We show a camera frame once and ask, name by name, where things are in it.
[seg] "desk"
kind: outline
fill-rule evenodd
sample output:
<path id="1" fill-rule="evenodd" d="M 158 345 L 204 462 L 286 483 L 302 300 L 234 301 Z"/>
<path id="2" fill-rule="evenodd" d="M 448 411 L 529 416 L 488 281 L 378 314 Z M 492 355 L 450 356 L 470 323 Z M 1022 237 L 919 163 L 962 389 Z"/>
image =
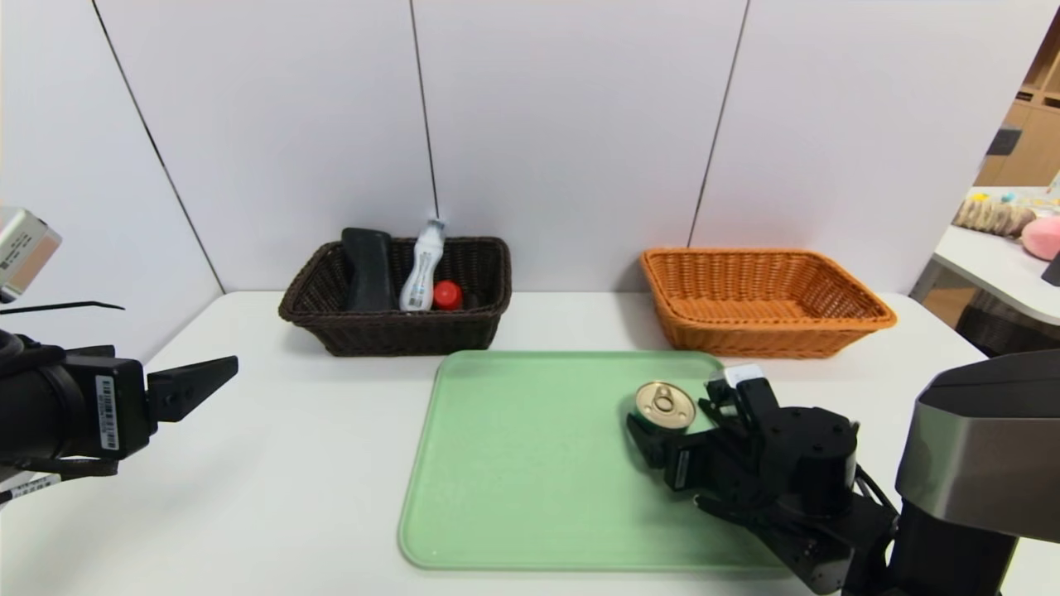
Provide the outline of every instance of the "desk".
<path id="1" fill-rule="evenodd" d="M 794 578 L 409 565 L 398 521 L 441 357 L 334 358 L 280 320 L 280 297 L 219 298 L 149 363 L 157 370 L 234 353 L 242 371 L 183 422 L 163 425 L 119 476 L 61 485 L 3 511 L 4 594 L 810 594 Z M 897 327 L 830 360 L 760 363 L 781 403 L 862 421 L 859 460 L 897 498 L 914 399 L 938 371 L 982 355 L 909 298 L 884 299 Z M 667 344 L 648 295 L 516 294 L 493 347 Z M 1060 547 L 1023 541 L 1007 593 L 1058 590 Z"/>
<path id="2" fill-rule="evenodd" d="M 1041 189 L 973 188 L 997 197 L 1005 192 L 1018 196 L 1042 194 Z M 935 248 L 911 296 L 923 300 L 935 285 L 939 267 L 948 267 L 1028 317 L 1060 325 L 1060 287 L 1041 279 L 1046 261 L 1028 255 L 1013 240 L 949 226 Z"/>

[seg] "red bottle cap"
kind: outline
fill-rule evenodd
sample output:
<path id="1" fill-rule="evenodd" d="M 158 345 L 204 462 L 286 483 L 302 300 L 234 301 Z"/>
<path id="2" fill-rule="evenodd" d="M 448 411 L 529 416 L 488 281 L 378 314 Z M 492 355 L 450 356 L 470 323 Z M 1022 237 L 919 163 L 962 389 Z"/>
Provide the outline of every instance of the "red bottle cap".
<path id="1" fill-rule="evenodd" d="M 456 283 L 443 279 L 435 286 L 435 308 L 439 311 L 456 311 L 463 303 L 463 291 Z"/>

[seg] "plastic bottle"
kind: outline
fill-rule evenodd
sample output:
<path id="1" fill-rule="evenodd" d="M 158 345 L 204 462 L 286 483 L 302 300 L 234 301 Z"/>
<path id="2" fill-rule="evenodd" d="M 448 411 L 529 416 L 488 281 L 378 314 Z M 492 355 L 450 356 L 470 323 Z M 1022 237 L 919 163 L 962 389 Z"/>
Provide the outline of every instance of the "plastic bottle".
<path id="1" fill-rule="evenodd" d="M 398 305 L 403 311 L 429 311 L 435 294 L 435 267 L 442 260 L 445 224 L 438 220 L 427 222 L 416 241 L 412 273 L 401 288 Z"/>

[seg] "orange wicker basket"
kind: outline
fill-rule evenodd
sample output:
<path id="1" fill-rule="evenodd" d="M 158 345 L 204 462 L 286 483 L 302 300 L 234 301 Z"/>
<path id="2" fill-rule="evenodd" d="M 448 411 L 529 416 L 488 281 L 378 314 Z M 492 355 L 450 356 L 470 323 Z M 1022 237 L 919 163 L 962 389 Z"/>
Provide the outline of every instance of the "orange wicker basket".
<path id="1" fill-rule="evenodd" d="M 640 264 L 670 344 L 725 356 L 828 357 L 895 313 L 809 250 L 657 248 Z"/>

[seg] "can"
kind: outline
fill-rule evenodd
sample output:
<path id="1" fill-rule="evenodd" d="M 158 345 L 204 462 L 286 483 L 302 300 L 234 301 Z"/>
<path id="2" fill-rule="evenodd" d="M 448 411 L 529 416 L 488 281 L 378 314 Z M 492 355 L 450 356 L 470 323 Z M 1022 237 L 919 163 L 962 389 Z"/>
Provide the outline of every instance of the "can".
<path id="1" fill-rule="evenodd" d="M 635 415 L 666 432 L 684 432 L 695 420 L 695 404 L 681 387 L 652 381 L 637 389 Z"/>

